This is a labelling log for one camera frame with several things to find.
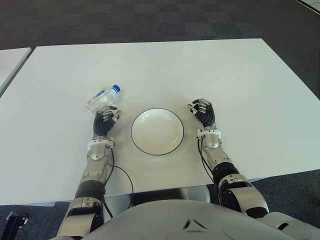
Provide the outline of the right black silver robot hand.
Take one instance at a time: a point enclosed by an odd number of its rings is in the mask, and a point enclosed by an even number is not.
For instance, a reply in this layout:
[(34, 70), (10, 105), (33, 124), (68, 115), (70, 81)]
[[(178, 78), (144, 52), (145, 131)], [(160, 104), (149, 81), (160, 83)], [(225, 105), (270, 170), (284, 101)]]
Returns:
[(187, 108), (203, 125), (204, 128), (217, 128), (215, 112), (211, 102), (204, 98), (199, 98), (194, 100), (192, 104), (187, 104)]

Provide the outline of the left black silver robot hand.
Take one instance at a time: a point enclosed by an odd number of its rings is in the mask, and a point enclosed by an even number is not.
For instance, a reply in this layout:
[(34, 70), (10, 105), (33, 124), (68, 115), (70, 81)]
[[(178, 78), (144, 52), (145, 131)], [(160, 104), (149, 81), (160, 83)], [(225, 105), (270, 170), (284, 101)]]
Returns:
[(105, 106), (96, 112), (93, 122), (93, 136), (106, 137), (121, 117), (122, 111), (115, 106)]

